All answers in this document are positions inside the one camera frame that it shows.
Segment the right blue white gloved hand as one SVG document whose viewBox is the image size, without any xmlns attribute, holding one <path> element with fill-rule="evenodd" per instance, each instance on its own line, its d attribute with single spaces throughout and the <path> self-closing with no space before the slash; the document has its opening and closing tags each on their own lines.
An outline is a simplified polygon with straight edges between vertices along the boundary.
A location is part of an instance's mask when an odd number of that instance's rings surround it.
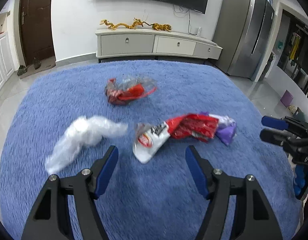
<svg viewBox="0 0 308 240">
<path fill-rule="evenodd" d="M 304 200 L 308 196 L 308 166 L 295 166 L 293 188 L 298 200 Z"/>
</svg>

